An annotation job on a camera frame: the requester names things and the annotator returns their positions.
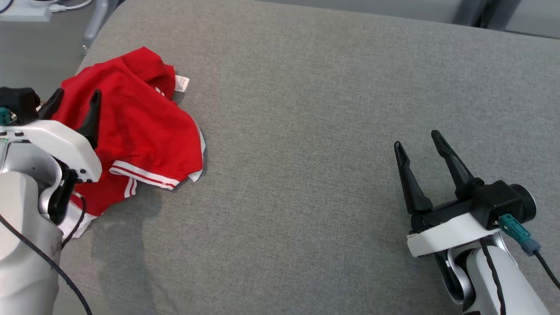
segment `metal leg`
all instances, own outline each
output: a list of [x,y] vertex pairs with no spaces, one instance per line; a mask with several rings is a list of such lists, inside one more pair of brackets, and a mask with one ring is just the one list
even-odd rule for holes
[[96,0],[95,1],[95,12],[94,15],[91,17],[90,23],[87,25],[86,33],[83,36],[82,40],[82,54],[87,54],[87,51],[91,47],[91,44],[94,42],[99,30],[115,8],[119,0]]
[[462,0],[453,24],[504,31],[521,0]]

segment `gray fabric surface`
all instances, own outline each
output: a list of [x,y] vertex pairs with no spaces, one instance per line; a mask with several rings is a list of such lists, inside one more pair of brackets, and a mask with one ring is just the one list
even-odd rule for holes
[[[143,45],[191,79],[177,100],[205,135],[206,171],[172,192],[140,184],[64,250],[73,279],[117,313],[460,313],[434,260],[406,246],[394,141],[434,204],[454,196],[432,129],[475,175],[531,190],[526,226],[560,274],[557,41],[258,1],[135,0],[82,66]],[[537,260],[509,244],[558,314]]]

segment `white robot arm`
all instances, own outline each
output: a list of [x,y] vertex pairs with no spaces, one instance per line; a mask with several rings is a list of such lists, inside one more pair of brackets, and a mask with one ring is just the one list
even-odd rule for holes
[[395,155],[412,230],[408,248],[414,257],[434,256],[452,300],[463,314],[549,314],[515,262],[500,231],[515,238],[530,256],[538,243],[521,223],[535,218],[536,205],[524,187],[474,177],[437,130],[432,138],[455,182],[457,200],[434,207],[410,169],[404,147]]
[[0,314],[52,314],[58,274],[91,313],[58,267],[64,243],[57,225],[74,185],[101,176],[94,151],[101,92],[92,97],[78,131],[48,120],[63,95],[59,89],[40,106],[32,89],[0,89],[0,223],[5,226],[0,227]]

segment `green connector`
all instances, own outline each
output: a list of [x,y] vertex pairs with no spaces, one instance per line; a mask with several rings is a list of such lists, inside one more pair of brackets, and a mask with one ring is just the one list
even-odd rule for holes
[[0,126],[7,126],[11,122],[10,111],[7,108],[0,107]]
[[499,225],[502,231],[521,245],[521,249],[523,249],[528,256],[532,256],[535,251],[540,250],[539,243],[531,238],[531,233],[529,233],[529,231],[527,231],[511,214],[503,215],[500,218]]

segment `black cable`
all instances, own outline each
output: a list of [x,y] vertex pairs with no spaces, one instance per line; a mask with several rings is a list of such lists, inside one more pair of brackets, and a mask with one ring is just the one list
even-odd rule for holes
[[4,9],[0,10],[0,14],[8,11],[8,9],[12,6],[14,0],[10,0],[10,2],[8,2],[8,5],[6,7],[4,7]]
[[490,267],[490,271],[492,272],[492,279],[494,279],[494,284],[497,288],[498,300],[500,301],[500,315],[506,315],[506,302],[503,299],[502,285],[500,284],[500,279],[498,278],[498,272],[496,271],[496,267],[494,266],[494,262],[492,261],[492,257],[488,251],[488,246],[486,246],[486,241],[481,239],[480,244],[482,246],[482,252],[486,256],[488,267]]
[[74,234],[76,233],[80,225],[82,224],[83,218],[86,216],[86,199],[83,196],[80,197],[80,199],[82,200],[82,214],[80,214],[80,218],[78,219],[78,223],[76,223],[76,226],[74,226],[70,234],[68,234],[68,237],[64,239],[64,241],[62,242],[60,250],[63,250],[64,246],[66,246],[66,244],[70,242],[70,240],[72,239],[72,237],[74,236]]
[[60,267],[55,263],[49,256],[47,256],[41,249],[39,249],[35,244],[33,244],[30,240],[28,240],[25,236],[23,236],[20,232],[18,232],[6,219],[0,215],[0,223],[2,223],[12,234],[14,234],[23,244],[29,246],[35,253],[41,256],[44,261],[46,261],[52,269],[55,269],[56,272],[66,281],[66,284],[76,293],[80,302],[82,302],[83,308],[86,310],[87,315],[92,315],[90,306],[87,304],[86,299],[83,297],[82,293],[76,287],[72,279],[64,272]]
[[543,265],[544,271],[547,272],[547,275],[550,277],[550,279],[552,280],[552,282],[554,283],[554,285],[560,289],[560,282],[558,282],[558,279],[556,279],[556,277],[554,276],[554,274],[552,273],[552,270],[550,270],[550,267],[548,267],[547,262],[544,260],[543,256],[540,255],[539,251],[535,250],[533,252],[533,254],[535,254],[536,258],[539,260],[540,264]]

